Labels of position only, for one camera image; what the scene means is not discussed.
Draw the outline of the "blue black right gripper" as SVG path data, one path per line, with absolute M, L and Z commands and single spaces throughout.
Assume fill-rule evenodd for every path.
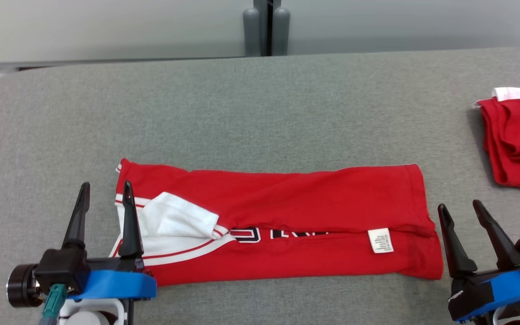
M 510 237 L 479 200 L 472 202 L 479 224 L 487 231 L 495 254 L 497 268 L 507 272 L 478 270 L 470 259 L 455 232 L 455 222 L 445 204 L 438 206 L 442 243 L 452 279 L 448 299 L 450 317 L 457 323 L 476 321 L 490 324 L 493 321 L 520 316 L 520 253 Z

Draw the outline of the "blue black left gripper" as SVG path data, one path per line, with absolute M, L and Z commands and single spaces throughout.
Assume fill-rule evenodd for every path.
M 85 250 L 85 216 L 89 210 L 91 186 L 81 185 L 70 223 L 65 233 L 62 249 Z M 142 234 L 138 221 L 133 187 L 124 182 L 122 192 L 124 226 L 118 254 L 120 257 L 93 258 L 88 260 L 91 269 L 88 282 L 81 294 L 70 293 L 69 300 L 151 300 L 157 296 L 157 282 L 147 271 Z

